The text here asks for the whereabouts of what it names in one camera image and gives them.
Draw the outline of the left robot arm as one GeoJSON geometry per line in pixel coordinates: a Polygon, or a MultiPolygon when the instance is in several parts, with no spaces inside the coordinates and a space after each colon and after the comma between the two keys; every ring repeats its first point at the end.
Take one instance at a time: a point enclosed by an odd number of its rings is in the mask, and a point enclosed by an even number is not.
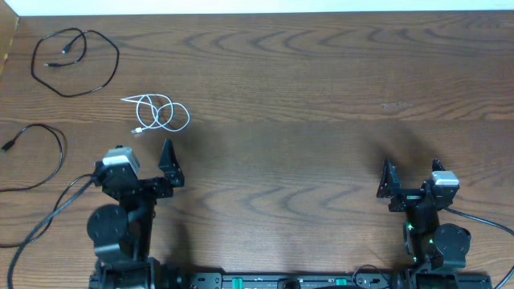
{"type": "Polygon", "coordinates": [[[173,196],[185,184],[173,142],[165,139],[158,168],[162,177],[140,179],[140,163],[130,147],[121,145],[96,162],[94,185],[116,200],[96,209],[87,232],[97,257],[91,288],[179,288],[183,277],[149,256],[157,200],[173,196]]]}

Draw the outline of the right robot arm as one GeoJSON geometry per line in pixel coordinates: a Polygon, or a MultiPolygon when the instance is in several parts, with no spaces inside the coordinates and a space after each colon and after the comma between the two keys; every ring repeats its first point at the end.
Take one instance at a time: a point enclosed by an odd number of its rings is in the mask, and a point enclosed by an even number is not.
{"type": "Polygon", "coordinates": [[[392,288],[457,288],[457,270],[466,266],[471,233],[455,224],[439,221],[439,211],[453,203],[459,180],[440,160],[432,161],[430,177],[420,187],[403,188],[396,167],[383,163],[378,198],[390,201],[391,212],[403,212],[404,245],[414,266],[392,275],[392,288]]]}

